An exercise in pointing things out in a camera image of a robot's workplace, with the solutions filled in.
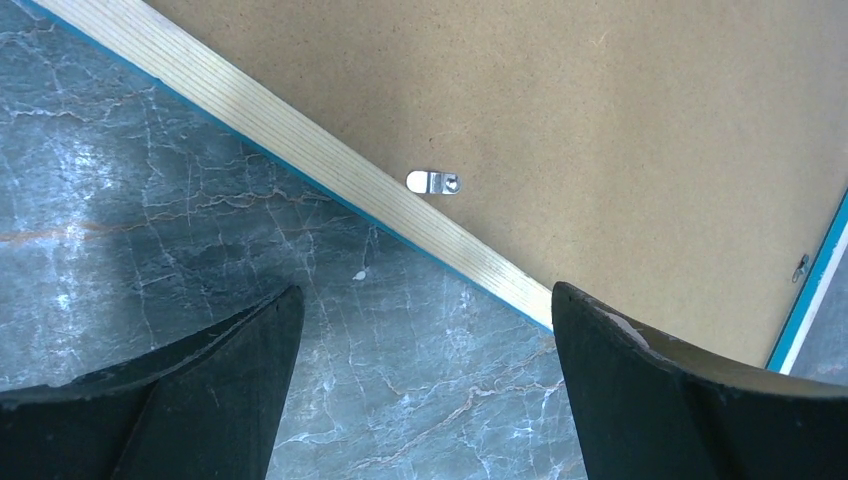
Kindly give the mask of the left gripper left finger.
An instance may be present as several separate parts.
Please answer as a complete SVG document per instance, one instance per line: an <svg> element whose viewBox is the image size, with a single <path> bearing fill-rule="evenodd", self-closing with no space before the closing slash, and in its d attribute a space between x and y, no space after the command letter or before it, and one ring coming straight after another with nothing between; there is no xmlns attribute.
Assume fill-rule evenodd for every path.
<svg viewBox="0 0 848 480"><path fill-rule="evenodd" d="M1 395L5 479L262 479L304 325L298 287L132 360Z"/></svg>

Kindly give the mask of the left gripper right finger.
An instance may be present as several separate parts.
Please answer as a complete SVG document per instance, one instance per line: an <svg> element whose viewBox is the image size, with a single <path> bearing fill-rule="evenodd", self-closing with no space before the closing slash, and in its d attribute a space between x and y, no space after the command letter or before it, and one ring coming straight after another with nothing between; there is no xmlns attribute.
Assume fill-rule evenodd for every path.
<svg viewBox="0 0 848 480"><path fill-rule="evenodd" d="M592 479L843 479L847 390L746 365L566 283L557 353Z"/></svg>

